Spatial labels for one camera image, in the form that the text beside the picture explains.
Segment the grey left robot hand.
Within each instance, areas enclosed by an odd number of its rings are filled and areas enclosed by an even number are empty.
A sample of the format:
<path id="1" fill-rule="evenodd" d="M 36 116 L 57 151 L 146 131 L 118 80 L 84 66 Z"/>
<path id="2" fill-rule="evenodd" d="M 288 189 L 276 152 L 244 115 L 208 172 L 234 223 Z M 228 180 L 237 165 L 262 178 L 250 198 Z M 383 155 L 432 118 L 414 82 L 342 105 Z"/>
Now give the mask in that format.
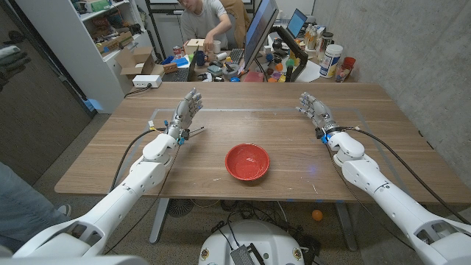
<path id="1" fill-rule="evenodd" d="M 202 95 L 196 88 L 192 88 L 176 107 L 167 134 L 175 139 L 180 138 L 183 131 L 190 127 L 193 117 L 200 109 L 202 109 Z"/>

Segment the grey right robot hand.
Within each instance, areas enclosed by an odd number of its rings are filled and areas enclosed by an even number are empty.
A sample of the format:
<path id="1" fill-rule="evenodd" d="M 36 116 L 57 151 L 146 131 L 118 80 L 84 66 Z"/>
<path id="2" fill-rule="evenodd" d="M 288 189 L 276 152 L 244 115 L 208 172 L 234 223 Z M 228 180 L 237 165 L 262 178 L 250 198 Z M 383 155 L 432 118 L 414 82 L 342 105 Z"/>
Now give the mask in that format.
<path id="1" fill-rule="evenodd" d="M 300 96 L 300 104 L 301 106 L 295 107 L 295 109 L 307 116 L 322 134 L 327 135 L 339 130 L 339 125 L 337 125 L 330 108 L 322 101 L 308 92 L 304 92 Z"/>

